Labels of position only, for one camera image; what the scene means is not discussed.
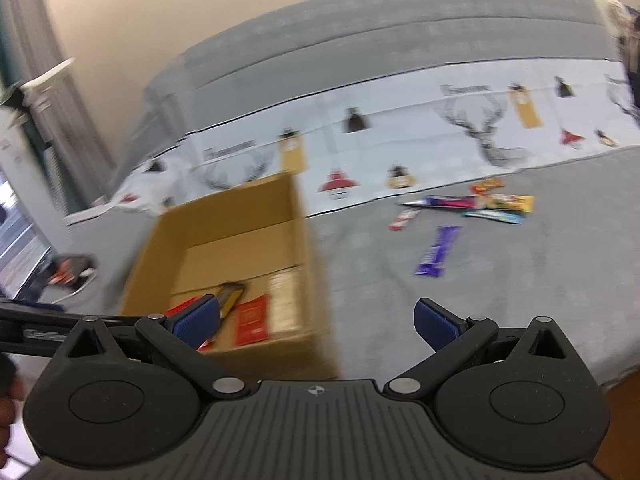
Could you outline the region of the person's left hand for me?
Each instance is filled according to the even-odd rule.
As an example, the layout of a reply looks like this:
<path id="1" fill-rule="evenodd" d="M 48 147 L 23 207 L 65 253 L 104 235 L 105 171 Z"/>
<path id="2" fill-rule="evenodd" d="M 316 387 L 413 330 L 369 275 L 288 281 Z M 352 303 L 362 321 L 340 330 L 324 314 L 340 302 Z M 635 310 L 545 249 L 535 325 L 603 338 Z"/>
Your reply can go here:
<path id="1" fill-rule="evenodd" d="M 25 386 L 16 371 L 13 361 L 5 354 L 1 355 L 1 394 L 0 394 L 0 468 L 6 466 L 9 455 L 6 452 L 16 419 L 16 404 L 25 397 Z"/>

